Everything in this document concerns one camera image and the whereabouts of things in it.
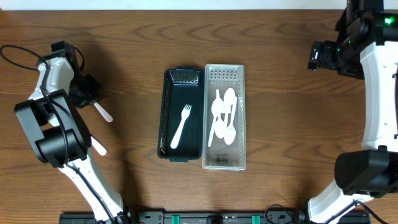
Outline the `white plastic spoon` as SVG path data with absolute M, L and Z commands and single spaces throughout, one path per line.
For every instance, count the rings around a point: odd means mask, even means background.
M 225 133 L 224 133 L 224 141 L 227 145 L 231 145 L 235 139 L 236 136 L 236 130 L 233 126 L 234 123 L 234 117 L 236 113 L 236 104 L 237 104 L 237 97 L 235 96 L 233 98 L 233 104 L 231 105 L 231 121 L 230 124 L 226 127 Z
M 224 104 L 224 123 L 228 124 L 228 117 L 234 109 L 236 95 L 233 88 L 228 88 L 224 94 L 223 104 Z
M 218 116 L 216 119 L 216 124 L 215 124 L 215 134 L 218 138 L 222 139 L 224 138 L 224 129 L 225 129 L 225 122 L 221 118 L 221 114 L 224 112 L 224 104 L 223 100 L 220 97 L 220 91 L 219 89 L 216 90 L 216 108 L 218 112 Z
M 213 140 L 213 136 L 214 136 L 214 132 L 215 132 L 215 123 L 216 123 L 217 117 L 220 115 L 220 113 L 222 111 L 222 108 L 223 108 L 223 100 L 219 96 L 217 96 L 211 106 L 211 112 L 213 114 L 213 122 L 212 122 L 211 129 L 210 129 L 208 147 L 210 147 L 212 144 L 212 140 Z

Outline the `cream plastic fork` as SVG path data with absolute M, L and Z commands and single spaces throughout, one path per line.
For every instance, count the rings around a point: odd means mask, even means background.
M 179 126 L 178 126 L 178 128 L 177 128 L 177 130 L 175 132 L 175 135 L 174 135 L 174 137 L 173 137 L 173 139 L 172 139 L 172 141 L 170 143 L 170 147 L 172 149 L 176 149 L 178 144 L 179 144 L 179 141 L 180 141 L 180 138 L 181 138 L 181 135 L 182 135 L 182 131 L 183 131 L 183 126 L 184 126 L 187 118 L 190 115 L 191 108 L 192 108 L 192 105 L 186 104 L 184 106 L 182 112 L 181 112 L 180 124 L 179 124 Z

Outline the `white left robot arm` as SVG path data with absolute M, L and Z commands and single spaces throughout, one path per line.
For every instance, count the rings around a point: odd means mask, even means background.
M 37 158 L 65 174 L 89 203 L 96 223 L 130 223 L 123 198 L 96 164 L 92 150 L 106 148 L 96 140 L 77 111 L 94 104 L 104 119 L 113 119 L 97 102 L 99 83 L 81 74 L 81 65 L 66 56 L 39 59 L 37 86 L 15 114 Z

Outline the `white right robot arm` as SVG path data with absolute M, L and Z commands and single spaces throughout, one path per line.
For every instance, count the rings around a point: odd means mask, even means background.
M 397 192 L 397 14 L 381 6 L 347 7 L 335 42 L 314 42 L 309 70 L 325 68 L 364 80 L 361 150 L 340 154 L 334 179 L 307 203 L 313 223 L 338 223 L 359 204 Z

